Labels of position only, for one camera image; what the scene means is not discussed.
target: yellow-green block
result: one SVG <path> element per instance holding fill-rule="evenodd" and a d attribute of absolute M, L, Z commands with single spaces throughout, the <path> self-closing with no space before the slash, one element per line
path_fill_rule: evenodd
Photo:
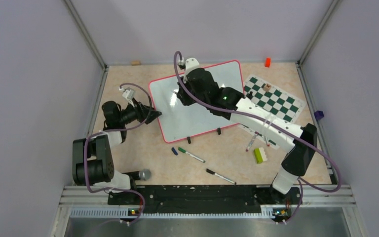
<path fill-rule="evenodd" d="M 254 156 L 257 164 L 267 160 L 265 150 L 262 147 L 254 149 Z"/>

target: gray wall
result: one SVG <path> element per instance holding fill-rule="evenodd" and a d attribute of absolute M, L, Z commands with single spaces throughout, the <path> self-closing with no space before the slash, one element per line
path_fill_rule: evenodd
<path fill-rule="evenodd" d="M 101 69 L 61 0 L 0 1 L 0 236 L 48 236 Z"/>
<path fill-rule="evenodd" d="M 343 1 L 305 65 L 334 159 L 379 236 L 379 1 Z"/>
<path fill-rule="evenodd" d="M 298 60 L 331 0 L 73 0 L 108 64 Z"/>

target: green marker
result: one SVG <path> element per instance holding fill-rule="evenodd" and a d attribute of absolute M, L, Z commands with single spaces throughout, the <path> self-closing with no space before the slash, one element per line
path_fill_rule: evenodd
<path fill-rule="evenodd" d="M 193 155 L 193 154 L 187 152 L 186 150 L 184 150 L 184 149 L 182 149 L 182 148 L 180 148 L 180 147 L 178 147 L 178 150 L 179 150 L 180 152 L 182 152 L 182 153 L 185 153 L 185 154 L 189 155 L 190 157 L 193 157 L 193 158 L 195 158 L 195 159 L 197 159 L 197 160 L 199 160 L 199 161 L 205 163 L 205 160 L 203 160 L 203 159 L 201 159 L 200 157 L 195 156 L 195 155 Z"/>

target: blue object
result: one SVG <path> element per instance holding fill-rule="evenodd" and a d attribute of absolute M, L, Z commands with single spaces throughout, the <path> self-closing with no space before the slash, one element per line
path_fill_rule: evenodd
<path fill-rule="evenodd" d="M 314 117 L 316 118 L 316 121 L 321 120 L 325 115 L 323 114 L 323 111 L 316 111 L 314 112 Z"/>
<path fill-rule="evenodd" d="M 173 152 L 176 156 L 178 155 L 178 152 L 175 150 L 175 148 L 172 148 L 171 150 L 172 150 L 172 152 Z"/>

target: orange block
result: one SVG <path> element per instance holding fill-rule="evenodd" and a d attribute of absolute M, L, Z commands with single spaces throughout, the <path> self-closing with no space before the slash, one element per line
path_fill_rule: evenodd
<path fill-rule="evenodd" d="M 265 60 L 265 67 L 269 68 L 271 66 L 271 58 L 266 58 Z"/>

